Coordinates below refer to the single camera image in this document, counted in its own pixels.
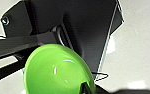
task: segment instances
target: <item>gray floor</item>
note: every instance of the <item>gray floor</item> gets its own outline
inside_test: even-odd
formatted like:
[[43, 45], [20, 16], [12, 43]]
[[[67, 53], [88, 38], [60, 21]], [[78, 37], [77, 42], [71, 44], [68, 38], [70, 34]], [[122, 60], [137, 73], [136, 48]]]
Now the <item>gray floor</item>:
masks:
[[[100, 71], [110, 76], [96, 84], [109, 92], [150, 89], [150, 0], [119, 1], [125, 22], [111, 35], [101, 64]], [[0, 0], [0, 18], [16, 2]], [[0, 35], [5, 35], [1, 23]], [[13, 56], [0, 60], [0, 67], [13, 61]], [[0, 94], [25, 94], [22, 70], [0, 80]]]

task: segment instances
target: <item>white surface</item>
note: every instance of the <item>white surface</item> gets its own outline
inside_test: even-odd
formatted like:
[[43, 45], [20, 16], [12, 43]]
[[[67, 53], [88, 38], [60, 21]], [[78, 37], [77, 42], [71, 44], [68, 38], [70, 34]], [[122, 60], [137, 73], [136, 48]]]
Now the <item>white surface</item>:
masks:
[[22, 69], [0, 80], [0, 94], [25, 94]]
[[150, 89], [150, 0], [120, 0], [124, 24], [111, 35], [97, 82], [109, 92]]

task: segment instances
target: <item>black panel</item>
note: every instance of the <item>black panel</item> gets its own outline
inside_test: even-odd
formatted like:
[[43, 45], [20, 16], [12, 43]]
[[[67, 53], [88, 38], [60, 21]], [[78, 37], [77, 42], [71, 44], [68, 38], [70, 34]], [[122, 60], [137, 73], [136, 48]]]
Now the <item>black panel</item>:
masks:
[[27, 13], [25, 2], [20, 1], [10, 10], [8, 10], [2, 17], [8, 18], [9, 23], [3, 24], [5, 34], [7, 37], [29, 36], [32, 32], [32, 25]]
[[74, 50], [92, 72], [99, 67], [110, 29], [116, 2], [114, 0], [72, 0], [64, 15], [64, 24]]

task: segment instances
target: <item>green bowl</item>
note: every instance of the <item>green bowl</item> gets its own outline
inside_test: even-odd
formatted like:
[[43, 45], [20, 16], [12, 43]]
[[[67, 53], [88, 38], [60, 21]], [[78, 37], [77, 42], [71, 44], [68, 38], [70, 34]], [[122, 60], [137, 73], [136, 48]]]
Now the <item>green bowl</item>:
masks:
[[84, 60], [73, 50], [59, 44], [38, 47], [25, 65], [27, 94], [79, 94], [84, 82], [95, 94], [92, 74]]

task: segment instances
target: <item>green plastic object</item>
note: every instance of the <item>green plastic object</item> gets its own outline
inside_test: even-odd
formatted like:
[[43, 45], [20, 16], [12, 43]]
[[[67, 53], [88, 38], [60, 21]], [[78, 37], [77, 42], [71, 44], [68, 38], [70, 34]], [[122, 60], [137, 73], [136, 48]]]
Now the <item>green plastic object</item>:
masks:
[[43, 45], [27, 59], [24, 69], [27, 94], [79, 94], [84, 82], [96, 94], [88, 66], [78, 54], [65, 46]]

